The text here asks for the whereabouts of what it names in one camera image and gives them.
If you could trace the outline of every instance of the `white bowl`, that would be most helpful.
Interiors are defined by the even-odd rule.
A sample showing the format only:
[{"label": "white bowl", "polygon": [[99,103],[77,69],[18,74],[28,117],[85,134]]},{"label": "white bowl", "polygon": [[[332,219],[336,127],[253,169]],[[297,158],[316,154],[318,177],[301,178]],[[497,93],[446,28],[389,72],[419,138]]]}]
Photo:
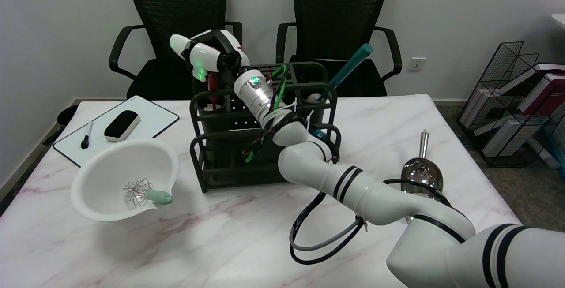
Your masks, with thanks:
[{"label": "white bowl", "polygon": [[157,208],[153,202],[139,207],[124,201],[123,188],[128,182],[146,178],[153,190],[171,193],[178,170],[178,155],[164,142],[119,142],[80,168],[71,185],[71,202],[79,214],[91,220],[123,220]]}]

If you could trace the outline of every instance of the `mesh chair back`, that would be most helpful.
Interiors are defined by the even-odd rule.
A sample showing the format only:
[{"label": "mesh chair back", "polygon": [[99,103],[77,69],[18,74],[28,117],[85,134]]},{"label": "mesh chair back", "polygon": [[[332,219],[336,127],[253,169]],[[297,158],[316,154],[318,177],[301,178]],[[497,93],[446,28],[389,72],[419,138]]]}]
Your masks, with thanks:
[{"label": "mesh chair back", "polygon": [[177,58],[169,47],[172,34],[192,37],[208,29],[224,29],[226,0],[133,0],[155,56]]},{"label": "mesh chair back", "polygon": [[294,0],[299,56],[347,60],[368,43],[384,0]]}]

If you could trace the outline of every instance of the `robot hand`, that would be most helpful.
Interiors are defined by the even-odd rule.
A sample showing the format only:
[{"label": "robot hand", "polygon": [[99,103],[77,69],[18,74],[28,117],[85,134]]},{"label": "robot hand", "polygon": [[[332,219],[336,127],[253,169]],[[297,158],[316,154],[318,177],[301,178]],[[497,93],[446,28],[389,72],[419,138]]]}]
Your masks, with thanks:
[{"label": "robot hand", "polygon": [[218,72],[224,67],[237,75],[249,66],[241,44],[227,30],[208,30],[190,39],[174,34],[169,45],[187,61],[192,76],[201,82],[206,81],[209,71]]}]

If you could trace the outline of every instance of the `stainless steel scoop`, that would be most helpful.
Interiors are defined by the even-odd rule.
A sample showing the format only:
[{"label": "stainless steel scoop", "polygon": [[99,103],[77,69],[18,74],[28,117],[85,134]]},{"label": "stainless steel scoop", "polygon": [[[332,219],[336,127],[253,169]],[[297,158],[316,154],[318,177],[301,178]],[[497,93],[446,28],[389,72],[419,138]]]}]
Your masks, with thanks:
[{"label": "stainless steel scoop", "polygon": [[[426,159],[428,140],[428,131],[422,131],[420,135],[420,155],[418,158],[412,158],[406,161],[404,167],[402,167],[401,179],[425,183],[441,192],[444,189],[444,178],[441,175],[440,168],[432,161]],[[407,193],[428,196],[428,198],[434,200],[436,199],[428,190],[422,187],[401,183],[400,189]],[[411,220],[411,216],[406,217],[408,223],[410,223]]]}]

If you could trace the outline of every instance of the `black metal utensil holder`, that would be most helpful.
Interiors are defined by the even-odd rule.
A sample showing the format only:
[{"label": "black metal utensil holder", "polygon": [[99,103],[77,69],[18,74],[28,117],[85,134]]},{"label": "black metal utensil holder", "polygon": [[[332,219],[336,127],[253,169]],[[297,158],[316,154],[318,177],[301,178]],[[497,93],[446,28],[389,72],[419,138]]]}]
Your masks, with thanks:
[{"label": "black metal utensil holder", "polygon": [[[267,75],[268,70],[276,70],[281,64],[257,65],[257,69]],[[335,146],[339,150],[341,134],[333,126],[337,93],[327,84],[327,71],[315,62],[286,63],[289,67],[286,87],[282,100],[290,105],[297,98],[296,113],[306,118],[311,112],[310,123],[323,129],[331,138],[335,133]],[[314,67],[319,69],[320,82],[298,83],[295,68]],[[274,87],[280,81],[273,81]],[[310,104],[305,101],[308,93],[322,93],[329,90],[329,103]],[[218,97],[218,108],[210,111],[206,107],[210,97]],[[329,109],[328,123],[322,123],[323,115]],[[219,91],[203,91],[194,96],[190,102],[190,115],[196,133],[190,143],[190,156],[200,183],[202,192],[225,187],[263,185],[286,182],[279,173],[277,165],[279,153],[283,147],[272,141],[266,143],[261,152],[252,161],[246,163],[242,151],[260,135],[262,129],[252,113],[246,108],[232,89]]]}]

